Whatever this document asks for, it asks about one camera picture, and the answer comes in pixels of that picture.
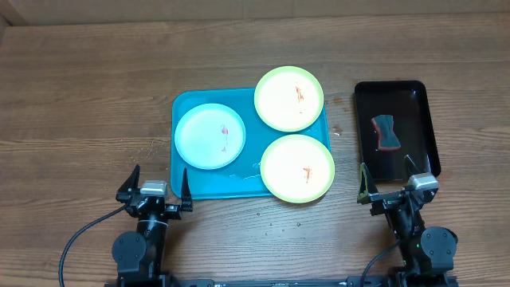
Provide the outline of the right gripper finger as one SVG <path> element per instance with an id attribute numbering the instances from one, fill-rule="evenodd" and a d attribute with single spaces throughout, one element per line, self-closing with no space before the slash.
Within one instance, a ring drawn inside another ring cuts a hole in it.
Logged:
<path id="1" fill-rule="evenodd" d="M 406 171 L 406 177 L 410 178 L 413 175 L 418 175 L 421 173 L 421 169 L 417 167 L 414 161 L 410 158 L 409 155 L 404 156 L 404 165 Z"/>
<path id="2" fill-rule="evenodd" d="M 370 198 L 379 194 L 371 173 L 365 163 L 360 164 L 360 187 L 359 198 Z"/>

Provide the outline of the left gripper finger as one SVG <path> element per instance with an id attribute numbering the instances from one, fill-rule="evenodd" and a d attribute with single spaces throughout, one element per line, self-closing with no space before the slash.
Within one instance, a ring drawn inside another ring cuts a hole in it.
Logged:
<path id="1" fill-rule="evenodd" d="M 183 170 L 183 174 L 182 174 L 181 204 L 183 206 L 191 206 L 192 205 L 192 196 L 190 193 L 186 168 Z"/>
<path id="2" fill-rule="evenodd" d="M 124 181 L 124 183 L 117 190 L 117 193 L 118 194 L 130 194 L 133 190 L 136 190 L 139 186 L 139 174 L 140 174 L 140 166 L 139 166 L 139 164 L 136 164 L 132 173 L 128 176 L 128 178 Z"/>

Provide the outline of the light blue plate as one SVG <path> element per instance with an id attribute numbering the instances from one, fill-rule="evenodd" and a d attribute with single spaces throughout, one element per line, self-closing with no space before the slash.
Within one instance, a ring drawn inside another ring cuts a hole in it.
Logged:
<path id="1" fill-rule="evenodd" d="M 223 104 L 201 104 L 177 123 L 174 142 L 178 154 L 192 167 L 214 170 L 232 163 L 245 145 L 241 117 Z"/>

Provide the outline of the red and green sponge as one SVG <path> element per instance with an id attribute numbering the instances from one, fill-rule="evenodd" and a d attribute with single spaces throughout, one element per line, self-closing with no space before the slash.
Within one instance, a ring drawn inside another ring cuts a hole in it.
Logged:
<path id="1" fill-rule="evenodd" d="M 392 115 L 378 115 L 371 119 L 371 123 L 378 136 L 379 151 L 396 151 L 401 147 L 400 141 L 394 133 L 394 118 Z"/>

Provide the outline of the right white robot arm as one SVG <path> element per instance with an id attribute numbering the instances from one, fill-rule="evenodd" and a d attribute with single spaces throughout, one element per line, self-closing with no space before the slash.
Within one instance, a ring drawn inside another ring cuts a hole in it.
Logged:
<path id="1" fill-rule="evenodd" d="M 386 217 L 396 242 L 376 255 L 365 267 L 356 286 L 457 286 L 457 279 L 448 277 L 457 252 L 457 235 L 440 226 L 426 227 L 420 210 L 432 202 L 438 192 L 436 177 L 404 157 L 407 184 L 399 191 L 380 194 L 365 163 L 360 164 L 360 188 L 357 203 L 371 205 L 371 215 Z M 371 267 L 392 250 L 399 249 L 402 267 L 394 267 L 385 277 L 368 277 Z"/>

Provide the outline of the yellow-green plate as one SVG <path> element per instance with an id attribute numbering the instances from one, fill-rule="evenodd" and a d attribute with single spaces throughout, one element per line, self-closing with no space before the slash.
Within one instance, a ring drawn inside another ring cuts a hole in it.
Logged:
<path id="1" fill-rule="evenodd" d="M 298 132 L 311 126 L 324 107 L 324 92 L 306 69 L 281 66 L 257 83 L 254 106 L 261 120 L 281 132 Z"/>
<path id="2" fill-rule="evenodd" d="M 264 151 L 261 178 L 277 198 L 291 203 L 323 196 L 335 177 L 331 152 L 311 136 L 291 134 L 273 141 Z"/>

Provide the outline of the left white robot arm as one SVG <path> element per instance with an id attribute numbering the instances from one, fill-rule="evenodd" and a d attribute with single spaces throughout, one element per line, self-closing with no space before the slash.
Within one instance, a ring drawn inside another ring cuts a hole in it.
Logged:
<path id="1" fill-rule="evenodd" d="M 112 258 L 117 264 L 117 286 L 176 287 L 178 280 L 162 270 L 168 222 L 180 220 L 183 212 L 193 210 L 187 172 L 182 174 L 181 202 L 167 202 L 167 183 L 139 183 L 140 166 L 116 192 L 116 200 L 127 213 L 138 220 L 136 230 L 124 232 L 112 245 Z"/>

